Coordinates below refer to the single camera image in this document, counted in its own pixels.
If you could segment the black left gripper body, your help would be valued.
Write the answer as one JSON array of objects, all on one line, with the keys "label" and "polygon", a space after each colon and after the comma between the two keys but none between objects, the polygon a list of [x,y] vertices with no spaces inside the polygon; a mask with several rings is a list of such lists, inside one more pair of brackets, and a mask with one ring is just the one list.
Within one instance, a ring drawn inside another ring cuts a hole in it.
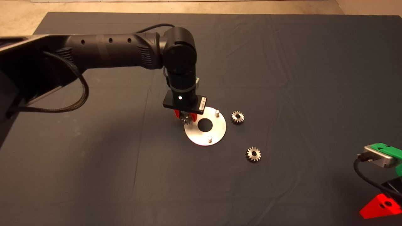
[{"label": "black left gripper body", "polygon": [[187,93],[168,90],[163,100],[163,106],[183,112],[203,114],[206,101],[205,96],[195,94],[194,90]]}]

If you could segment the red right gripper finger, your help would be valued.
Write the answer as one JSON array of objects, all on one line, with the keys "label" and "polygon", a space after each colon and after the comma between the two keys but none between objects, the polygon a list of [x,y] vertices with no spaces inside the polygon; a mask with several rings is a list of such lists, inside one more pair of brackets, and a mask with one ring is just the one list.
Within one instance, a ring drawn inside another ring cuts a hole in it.
[{"label": "red right gripper finger", "polygon": [[364,219],[398,215],[401,213],[401,205],[386,194],[378,194],[360,209],[360,215]]}]

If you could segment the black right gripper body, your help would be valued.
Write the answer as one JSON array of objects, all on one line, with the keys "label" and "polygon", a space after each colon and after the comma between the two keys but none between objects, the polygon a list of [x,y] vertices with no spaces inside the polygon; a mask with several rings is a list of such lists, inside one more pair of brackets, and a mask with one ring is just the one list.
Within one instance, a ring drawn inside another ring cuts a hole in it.
[{"label": "black right gripper body", "polygon": [[387,196],[389,196],[390,198],[392,198],[397,204],[402,204],[402,198],[401,198],[401,194],[402,194],[402,178],[401,177],[397,177],[395,179],[391,179],[386,181],[385,183],[382,183],[382,186],[393,190],[396,193],[399,193],[399,196],[395,196],[393,194],[390,194],[387,191],[382,190],[383,192],[385,192],[385,194]]}]

